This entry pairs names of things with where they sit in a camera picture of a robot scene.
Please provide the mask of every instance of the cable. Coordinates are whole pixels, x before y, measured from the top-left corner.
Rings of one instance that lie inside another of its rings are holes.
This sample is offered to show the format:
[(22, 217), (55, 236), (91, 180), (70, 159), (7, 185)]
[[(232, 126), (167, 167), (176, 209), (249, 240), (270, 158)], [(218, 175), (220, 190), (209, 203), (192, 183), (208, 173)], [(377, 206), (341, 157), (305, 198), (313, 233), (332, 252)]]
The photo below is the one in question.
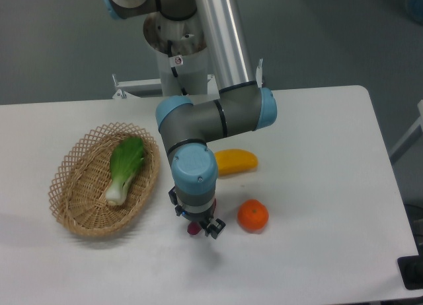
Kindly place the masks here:
[[(167, 40), (167, 56), (172, 57), (172, 41), (170, 41), (170, 40)], [(185, 87), (183, 87), (181, 85), (180, 81), (179, 81), (178, 72), (176, 71), (176, 67), (171, 67), (171, 70), (172, 70), (173, 76), (176, 78), (176, 81), (178, 82), (178, 85), (179, 85), (179, 88), (180, 88), (182, 95), (188, 96), (188, 93), (186, 92)]]

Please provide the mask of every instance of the light blue joint cap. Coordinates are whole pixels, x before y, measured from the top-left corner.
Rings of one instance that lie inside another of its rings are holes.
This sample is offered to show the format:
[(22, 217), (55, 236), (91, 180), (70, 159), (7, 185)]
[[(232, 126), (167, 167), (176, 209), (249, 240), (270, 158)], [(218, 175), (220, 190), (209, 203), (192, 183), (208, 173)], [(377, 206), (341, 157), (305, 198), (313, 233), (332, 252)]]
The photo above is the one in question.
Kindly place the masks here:
[(213, 152), (199, 143), (182, 146), (172, 159), (172, 177), (180, 190), (201, 195), (216, 187), (217, 162)]
[(110, 4), (110, 1), (109, 0), (103, 0), (104, 1), (104, 4), (106, 5), (106, 7), (107, 7), (107, 11), (108, 11), (108, 14), (114, 19), (114, 20), (123, 20), (122, 18), (120, 18), (119, 16), (118, 16), (118, 14), (114, 11), (114, 9), (113, 9), (113, 7), (112, 7), (112, 5)]
[(160, 125), (165, 120), (166, 116), (169, 115), (175, 108), (181, 105), (191, 104), (192, 101), (185, 96), (171, 96), (170, 98), (162, 101), (156, 108), (156, 121), (157, 127), (160, 131)]
[(278, 117), (278, 107), (272, 91), (266, 87), (260, 88), (260, 90), (262, 91), (262, 109), (255, 130), (272, 125)]

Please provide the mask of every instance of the black cable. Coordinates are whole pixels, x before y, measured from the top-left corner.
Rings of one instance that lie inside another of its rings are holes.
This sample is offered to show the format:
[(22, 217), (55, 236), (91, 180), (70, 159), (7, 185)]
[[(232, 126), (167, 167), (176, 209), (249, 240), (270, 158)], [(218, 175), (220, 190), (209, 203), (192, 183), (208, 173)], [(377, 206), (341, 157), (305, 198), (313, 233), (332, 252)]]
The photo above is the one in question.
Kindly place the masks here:
[(417, 205), (413, 205), (413, 204), (404, 204), (405, 207), (414, 207), (414, 208), (418, 208), (418, 209), (422, 209), (423, 207), (417, 206)]
[[(172, 41), (170, 41), (170, 40), (167, 40), (167, 56), (169, 58), (172, 57)], [(178, 78), (179, 75), (178, 75), (178, 72), (176, 71), (176, 67), (171, 67), (171, 70), (172, 70), (173, 76), (176, 78), (176, 81), (178, 82), (178, 85), (179, 85), (179, 88), (180, 88), (182, 95), (188, 96), (188, 93), (186, 92), (185, 87), (183, 87), (181, 85), (180, 81), (179, 81), (179, 78)]]

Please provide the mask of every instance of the orange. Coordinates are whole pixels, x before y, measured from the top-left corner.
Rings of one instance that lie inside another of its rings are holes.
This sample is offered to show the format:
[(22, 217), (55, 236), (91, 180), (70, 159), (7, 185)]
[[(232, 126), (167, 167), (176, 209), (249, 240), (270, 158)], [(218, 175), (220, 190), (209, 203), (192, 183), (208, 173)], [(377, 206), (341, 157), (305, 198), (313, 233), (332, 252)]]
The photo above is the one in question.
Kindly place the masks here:
[(238, 221), (242, 227), (250, 231), (256, 231), (266, 226), (269, 220), (269, 212), (257, 199), (249, 199), (238, 210)]

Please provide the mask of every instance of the silver metal tube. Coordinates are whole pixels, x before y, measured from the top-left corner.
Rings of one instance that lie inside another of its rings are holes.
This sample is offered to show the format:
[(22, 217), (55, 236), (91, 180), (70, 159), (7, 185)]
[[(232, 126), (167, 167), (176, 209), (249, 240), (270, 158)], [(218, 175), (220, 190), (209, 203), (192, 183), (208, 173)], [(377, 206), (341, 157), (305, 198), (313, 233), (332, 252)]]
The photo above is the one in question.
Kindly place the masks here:
[(236, 0), (196, 0), (217, 87), (255, 81)]

